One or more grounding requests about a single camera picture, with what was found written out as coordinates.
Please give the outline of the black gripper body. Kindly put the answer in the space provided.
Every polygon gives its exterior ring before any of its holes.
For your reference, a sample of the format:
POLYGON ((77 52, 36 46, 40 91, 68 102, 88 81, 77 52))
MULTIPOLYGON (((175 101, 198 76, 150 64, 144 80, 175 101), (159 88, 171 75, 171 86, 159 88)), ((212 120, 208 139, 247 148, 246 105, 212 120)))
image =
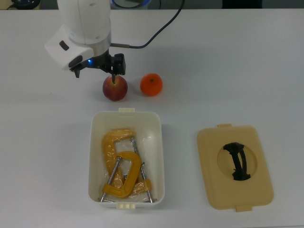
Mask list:
POLYGON ((107 50, 102 55, 83 61, 82 64, 87 68, 111 68, 111 55, 107 50))

